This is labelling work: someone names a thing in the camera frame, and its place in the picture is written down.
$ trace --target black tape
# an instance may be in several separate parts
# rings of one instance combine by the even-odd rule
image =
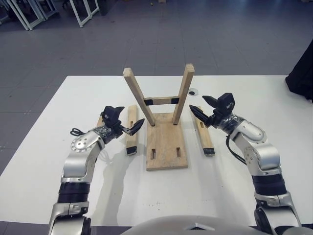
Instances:
[[[137,153],[137,146],[126,148],[126,153],[127,155],[132,155],[132,154]]]
[[[58,203],[86,202],[88,193],[86,194],[59,194]]]
[[[58,203],[86,202],[89,188],[88,183],[61,183]]]
[[[144,99],[143,100],[147,106],[153,105],[153,99]]]
[[[204,148],[203,151],[205,155],[215,155],[214,148]]]
[[[281,174],[269,176],[252,176],[254,188],[257,194],[274,196],[287,193],[285,181]]]
[[[171,99],[171,104],[178,104],[178,102],[179,102],[179,97]]]

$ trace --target wooden stick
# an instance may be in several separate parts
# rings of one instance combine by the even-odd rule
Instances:
[[[199,134],[199,138],[201,141],[201,146],[202,146],[204,154],[206,156],[214,156],[215,151],[214,151],[214,147],[211,141],[209,131],[207,130],[206,126],[204,125],[202,121],[197,119],[193,113],[191,113],[191,115],[194,117],[194,122],[197,126],[197,130],[198,130],[198,134]]]
[[[180,90],[179,90],[179,102],[175,106],[174,114],[173,114],[173,124],[177,125],[179,122],[179,118],[184,107],[188,90],[192,81],[192,77],[194,76],[195,68],[192,64],[187,64],[185,67],[184,75],[182,77]]]
[[[100,115],[100,117],[98,119],[97,127],[102,126],[102,125],[103,125],[102,116]]]
[[[135,96],[141,110],[143,111],[144,115],[146,116],[148,122],[150,123],[151,126],[155,125],[155,118],[152,115],[151,109],[146,106],[143,98],[143,94],[141,92],[141,89],[136,81],[136,78],[133,74],[133,71],[131,70],[131,68],[125,68],[124,72],[123,72],[124,78],[129,86],[129,88],[131,89],[133,95]]]
[[[132,128],[138,119],[138,108],[137,105],[132,105],[128,107],[128,123],[127,127]],[[137,134],[133,136],[126,135],[126,153],[127,155],[132,155],[137,153]]]
[[[179,96],[144,98],[146,105],[178,104]]]

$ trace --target white table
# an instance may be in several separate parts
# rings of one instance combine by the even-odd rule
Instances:
[[[145,96],[176,95],[180,76],[138,76]],[[287,189],[302,223],[313,222],[312,104],[290,93],[284,76],[195,76],[200,95],[234,94],[234,113],[262,127],[281,154]],[[145,170],[145,122],[138,154],[126,156],[125,136],[110,142],[97,161],[89,194],[96,226],[133,226],[174,214],[217,216],[255,225],[251,176],[227,150],[222,131],[210,128],[216,156],[205,157],[188,104],[212,109],[201,96],[188,96],[180,121],[188,153],[187,169]],[[122,76],[69,76],[52,98],[0,177],[0,220],[42,223],[57,200],[60,176],[69,153],[72,127],[93,128],[106,105],[135,104]],[[153,106],[153,112],[173,111]],[[120,116],[127,121],[127,110]]]

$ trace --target wooden leg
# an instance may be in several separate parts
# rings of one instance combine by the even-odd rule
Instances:
[[[132,128],[138,119],[138,108],[137,105],[132,105],[128,107],[128,123],[127,127]],[[133,136],[126,135],[126,153],[127,155],[132,155],[137,153],[137,134]]]
[[[141,110],[143,111],[144,115],[146,116],[148,122],[150,123],[151,126],[155,125],[155,118],[152,115],[151,109],[145,104],[143,100],[143,94],[141,92],[141,89],[136,81],[136,78],[133,74],[133,71],[131,68],[125,68],[124,69],[124,78],[131,89],[133,95],[135,96],[139,106],[141,107]]]
[[[188,90],[192,81],[192,77],[194,76],[195,68],[192,64],[187,64],[185,67],[185,72],[182,77],[182,82],[179,90],[179,102],[175,106],[174,114],[173,114],[173,124],[177,125],[179,122],[179,118],[184,107],[186,97],[188,94]]]
[[[208,129],[206,128],[206,126],[204,125],[202,121],[200,121],[199,119],[195,117],[193,113],[191,113],[191,115],[193,116],[194,122],[196,124],[204,154],[206,156],[214,156],[215,155],[214,147],[213,147]]]

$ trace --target wooden block with black end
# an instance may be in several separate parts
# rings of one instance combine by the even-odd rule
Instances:
[[[147,171],[187,168],[180,122],[173,125],[173,113],[153,115],[155,125],[147,127]]]
[[[127,127],[132,128],[138,119],[138,108],[137,105],[128,107],[128,123]],[[137,153],[138,137],[137,134],[133,136],[126,135],[126,153],[127,155],[133,155]]]
[[[202,121],[196,118],[196,116],[193,113],[191,113],[191,115],[193,116],[194,122],[196,124],[204,154],[206,156],[214,156],[215,151],[214,151],[213,143],[211,141],[211,137],[210,137],[208,129],[206,128],[206,126],[204,125]]]

